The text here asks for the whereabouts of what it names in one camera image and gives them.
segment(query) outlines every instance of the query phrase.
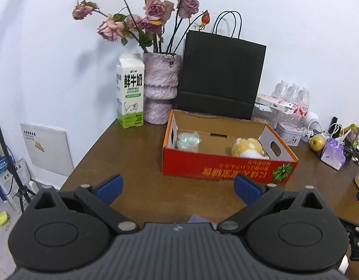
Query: screw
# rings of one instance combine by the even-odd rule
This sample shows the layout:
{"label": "screw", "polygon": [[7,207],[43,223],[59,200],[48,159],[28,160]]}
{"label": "screw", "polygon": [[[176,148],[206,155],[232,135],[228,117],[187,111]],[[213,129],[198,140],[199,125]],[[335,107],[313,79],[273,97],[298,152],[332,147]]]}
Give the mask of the screw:
{"label": "screw", "polygon": [[239,227],[239,224],[235,221],[224,221],[221,222],[220,227],[223,230],[236,230]]}
{"label": "screw", "polygon": [[120,222],[117,227],[122,231],[131,231],[137,228],[137,225],[132,221]]}

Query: box handle hole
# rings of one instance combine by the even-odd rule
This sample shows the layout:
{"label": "box handle hole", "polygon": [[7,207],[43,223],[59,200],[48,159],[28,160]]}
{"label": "box handle hole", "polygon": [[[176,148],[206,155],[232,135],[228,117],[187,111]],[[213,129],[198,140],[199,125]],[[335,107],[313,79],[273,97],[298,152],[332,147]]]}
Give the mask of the box handle hole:
{"label": "box handle hole", "polygon": [[171,134],[172,144],[173,144],[173,139],[174,139],[174,129],[172,128],[172,134]]}
{"label": "box handle hole", "polygon": [[275,142],[270,143],[270,148],[272,149],[272,151],[277,157],[281,155],[281,149]]}
{"label": "box handle hole", "polygon": [[220,135],[218,133],[211,133],[212,137],[220,137],[220,138],[227,138],[227,135]]}

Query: dried rose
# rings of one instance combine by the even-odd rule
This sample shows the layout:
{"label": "dried rose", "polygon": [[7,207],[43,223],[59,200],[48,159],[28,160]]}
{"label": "dried rose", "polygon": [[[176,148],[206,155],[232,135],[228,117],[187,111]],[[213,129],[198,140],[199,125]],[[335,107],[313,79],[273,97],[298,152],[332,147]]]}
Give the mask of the dried rose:
{"label": "dried rose", "polygon": [[150,32],[150,33],[155,33],[155,34],[161,34],[161,25],[156,25],[156,24],[152,24],[150,23],[150,21],[148,20],[147,17],[142,18],[139,21],[139,27],[141,27],[141,29],[144,29],[146,32]]}
{"label": "dried rose", "polygon": [[161,17],[161,21],[163,22],[163,25],[170,19],[172,11],[174,11],[174,3],[165,0],[163,2],[165,7],[165,12],[163,16]]}
{"label": "dried rose", "polygon": [[127,23],[128,27],[129,27],[129,29],[130,29],[131,31],[136,32],[138,29],[137,29],[137,27],[136,27],[136,25],[135,25],[135,23],[134,23],[133,20],[134,20],[135,23],[138,25],[138,22],[141,20],[141,17],[134,14],[134,15],[133,15],[133,18],[132,18],[131,15],[127,15],[126,23]]}
{"label": "dried rose", "polygon": [[82,5],[82,4],[78,4],[74,7],[73,12],[72,12],[72,16],[75,20],[82,20],[84,19],[87,15],[91,14],[93,11],[93,7],[91,6],[87,6],[87,5]]}
{"label": "dried rose", "polygon": [[117,37],[123,37],[125,26],[123,22],[115,22],[112,16],[108,16],[106,21],[98,27],[98,33],[106,40],[116,42]]}
{"label": "dried rose", "polygon": [[182,0],[178,15],[182,19],[188,19],[191,18],[191,16],[193,14],[196,14],[198,11],[199,11],[198,0]]}
{"label": "dried rose", "polygon": [[146,0],[146,6],[143,7],[149,21],[161,21],[164,25],[171,17],[174,11],[174,4],[170,1]]}

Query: black tripod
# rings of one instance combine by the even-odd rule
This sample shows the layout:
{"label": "black tripod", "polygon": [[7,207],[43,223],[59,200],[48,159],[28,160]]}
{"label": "black tripod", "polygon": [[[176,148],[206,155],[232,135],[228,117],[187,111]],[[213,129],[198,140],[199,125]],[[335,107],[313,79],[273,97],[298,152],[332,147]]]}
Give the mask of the black tripod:
{"label": "black tripod", "polygon": [[24,212],[23,197],[29,203],[31,201],[31,198],[29,197],[28,193],[32,195],[35,195],[35,193],[32,192],[30,189],[28,189],[21,182],[20,177],[18,176],[18,172],[16,171],[16,166],[14,165],[14,163],[12,163],[10,155],[8,154],[7,145],[6,142],[4,141],[2,130],[1,130],[1,125],[0,125],[0,143],[3,149],[4,156],[7,160],[7,169],[13,176],[12,180],[15,179],[18,185],[18,192],[15,194],[15,196],[19,197],[20,199],[20,208],[21,208],[21,212],[23,213]]}

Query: red cardboard box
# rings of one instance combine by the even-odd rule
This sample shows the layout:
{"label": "red cardboard box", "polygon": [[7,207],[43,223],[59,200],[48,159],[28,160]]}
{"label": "red cardboard box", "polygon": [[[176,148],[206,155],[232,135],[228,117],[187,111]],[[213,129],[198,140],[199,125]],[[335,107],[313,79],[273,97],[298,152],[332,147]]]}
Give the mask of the red cardboard box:
{"label": "red cardboard box", "polygon": [[[201,138],[199,152],[177,150],[177,135],[194,131]],[[237,138],[258,139],[270,159],[232,157],[231,148]],[[163,144],[164,175],[220,180],[233,179],[242,173],[257,182],[286,182],[298,162],[296,155],[269,125],[171,111]]]}

